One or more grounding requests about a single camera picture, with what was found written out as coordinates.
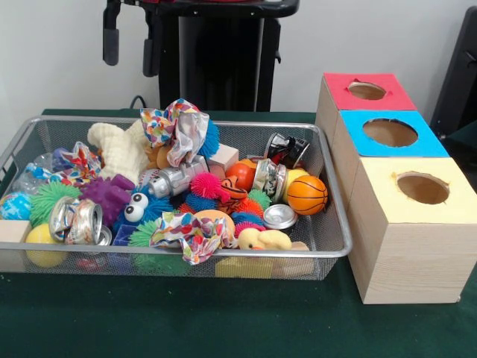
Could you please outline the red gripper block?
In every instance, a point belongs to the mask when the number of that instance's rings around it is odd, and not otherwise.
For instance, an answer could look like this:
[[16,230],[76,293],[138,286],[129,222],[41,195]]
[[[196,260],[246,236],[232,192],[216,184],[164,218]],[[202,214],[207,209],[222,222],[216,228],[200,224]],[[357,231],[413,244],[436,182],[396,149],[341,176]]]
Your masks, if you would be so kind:
[[[125,4],[159,4],[162,0],[122,0]],[[108,66],[116,66],[119,61],[119,30],[116,20],[120,13],[120,1],[107,0],[103,12],[103,61]],[[156,60],[158,22],[155,12],[145,9],[145,21],[148,35],[144,41],[143,67],[144,76],[157,75]]]

